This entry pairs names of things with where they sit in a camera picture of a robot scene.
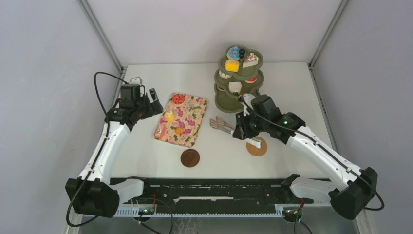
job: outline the white wall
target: white wall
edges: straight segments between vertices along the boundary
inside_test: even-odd
[[[62,233],[103,124],[93,74],[117,70],[76,1],[0,4],[0,233]],[[99,84],[108,106],[115,81]]]
[[[310,62],[340,0],[89,0],[122,65],[216,63],[232,44]]]
[[[378,172],[379,234],[412,233],[412,12],[411,0],[350,1],[315,67],[342,154]]]

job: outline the floral cloth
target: floral cloth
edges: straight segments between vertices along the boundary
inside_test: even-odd
[[[166,111],[175,114],[174,121],[166,121],[162,115],[154,137],[157,140],[191,148],[199,134],[199,129],[208,107],[208,99],[184,94],[185,102],[176,105],[172,98],[179,93],[173,93],[169,99]]]

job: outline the dark brown coaster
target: dark brown coaster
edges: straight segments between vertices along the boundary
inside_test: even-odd
[[[181,154],[181,163],[186,167],[194,167],[199,162],[199,153],[196,150],[189,149],[185,150]]]
[[[258,149],[250,143],[247,143],[246,150],[248,150],[248,153],[250,153],[253,156],[263,156],[265,155],[265,153],[267,153],[267,142],[259,136],[256,138],[261,141],[261,148]]]

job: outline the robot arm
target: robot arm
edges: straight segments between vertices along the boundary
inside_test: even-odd
[[[141,84],[125,84],[120,98],[106,113],[101,138],[85,169],[77,179],[68,179],[66,192],[76,213],[113,217],[119,204],[140,196],[143,181],[127,179],[109,185],[117,155],[137,121],[163,112],[156,91],[145,92]]]
[[[238,101],[244,105],[244,111],[236,114],[234,138],[244,140],[268,132],[307,156],[331,180],[313,180],[293,174],[282,185],[295,196],[330,202],[341,216],[350,220],[374,197],[377,173],[372,168],[362,170],[343,158],[294,113],[281,114],[269,96],[243,94]]]

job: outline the white table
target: white table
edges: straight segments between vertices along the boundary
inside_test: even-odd
[[[123,145],[112,177],[149,178],[285,178],[292,173],[312,178],[326,178],[304,155],[261,133],[268,144],[261,157],[250,155],[245,142],[214,130],[209,119],[222,116],[235,125],[235,115],[215,106],[214,73],[217,64],[129,65],[125,80],[140,76],[146,89],[155,88],[163,106],[173,92],[197,95],[210,100],[198,139],[193,147],[201,156],[193,168],[181,164],[186,148],[161,142],[153,133],[161,115],[139,121]],[[273,98],[282,113],[293,112],[313,132],[331,144],[317,95],[306,63],[264,63],[265,76],[261,94]]]

